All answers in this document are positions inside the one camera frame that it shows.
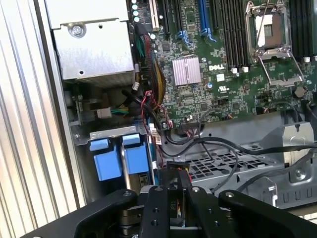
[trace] green circuit board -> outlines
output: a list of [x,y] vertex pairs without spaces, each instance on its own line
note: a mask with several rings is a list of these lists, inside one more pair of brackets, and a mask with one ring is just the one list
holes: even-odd
[[[235,119],[289,109],[287,105],[275,104],[281,101],[289,102],[295,107],[301,106],[301,100],[313,101],[317,83],[317,62],[314,58],[307,63],[303,63],[302,60],[297,61],[304,80],[295,82],[291,87],[270,85],[262,65],[252,61],[250,61],[249,72],[239,70],[238,74],[234,74],[227,67],[225,35],[222,27],[211,30],[215,42],[201,37],[199,1],[180,0],[179,2],[182,24],[191,44],[187,45],[176,37],[177,24],[173,0],[168,4],[167,11],[171,34],[167,37],[163,26],[158,32],[153,33],[156,36],[154,40],[156,57],[167,81],[163,105],[168,111],[168,118],[173,128],[197,122],[203,112],[210,108],[219,110],[208,117],[206,122],[227,120],[226,115],[231,115]],[[212,13],[210,2],[206,1],[209,14]],[[266,0],[257,0],[254,4],[261,5],[265,2]],[[141,22],[144,24],[151,22],[148,17],[149,6],[141,5],[139,12]],[[289,12],[287,14],[286,24],[290,24]],[[198,57],[201,82],[175,86],[172,62],[184,57]],[[271,80],[287,81],[289,78],[300,75],[293,58],[269,60],[264,62],[264,65]],[[299,86],[305,89],[305,95],[296,98],[293,90]]]

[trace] black metal bracket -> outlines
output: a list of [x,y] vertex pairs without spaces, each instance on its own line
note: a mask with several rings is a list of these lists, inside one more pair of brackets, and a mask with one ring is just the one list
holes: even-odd
[[134,191],[122,189],[90,203],[72,213],[67,214],[47,225],[40,227],[22,238],[79,238],[83,230],[92,223],[108,217],[111,212],[117,212],[135,202],[137,194]]
[[231,210],[241,237],[314,238],[317,234],[316,224],[237,191],[221,192],[219,205]]

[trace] motherboard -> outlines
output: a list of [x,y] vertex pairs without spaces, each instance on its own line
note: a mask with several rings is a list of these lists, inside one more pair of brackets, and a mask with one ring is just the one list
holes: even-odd
[[170,125],[235,119],[314,103],[311,0],[131,0],[166,79]]

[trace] metal frame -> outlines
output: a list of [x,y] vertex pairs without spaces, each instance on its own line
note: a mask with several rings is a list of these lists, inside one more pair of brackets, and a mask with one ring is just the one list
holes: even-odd
[[[45,3],[38,4],[52,40]],[[85,205],[71,140],[72,171],[67,167],[37,17],[31,0],[0,0],[0,237],[6,238]]]

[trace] cpu socket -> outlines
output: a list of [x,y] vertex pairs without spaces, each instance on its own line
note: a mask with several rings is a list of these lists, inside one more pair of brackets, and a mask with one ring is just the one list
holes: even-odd
[[[253,63],[262,65],[271,86],[291,87],[304,79],[292,54],[287,12],[283,0],[261,5],[249,1],[246,8],[248,51]],[[285,80],[271,79],[265,63],[272,60],[290,60],[298,69],[299,76]]]

